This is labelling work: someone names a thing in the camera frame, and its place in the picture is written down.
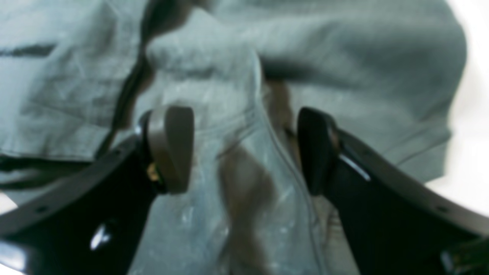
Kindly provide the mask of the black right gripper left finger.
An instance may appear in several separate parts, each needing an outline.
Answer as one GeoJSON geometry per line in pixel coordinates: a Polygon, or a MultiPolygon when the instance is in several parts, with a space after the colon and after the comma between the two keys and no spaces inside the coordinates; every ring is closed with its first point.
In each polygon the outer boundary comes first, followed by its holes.
{"type": "Polygon", "coordinates": [[[125,275],[161,194],[187,191],[194,111],[161,106],[48,193],[1,215],[1,265],[18,275],[125,275]]]}

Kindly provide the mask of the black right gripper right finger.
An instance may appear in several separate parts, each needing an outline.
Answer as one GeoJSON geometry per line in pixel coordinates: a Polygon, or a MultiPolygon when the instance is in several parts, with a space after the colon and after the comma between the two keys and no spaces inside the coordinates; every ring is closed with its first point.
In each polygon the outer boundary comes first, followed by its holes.
{"type": "Polygon", "coordinates": [[[330,201],[362,275],[487,275],[488,218],[407,176],[315,108],[298,143],[309,192],[330,201]]]}

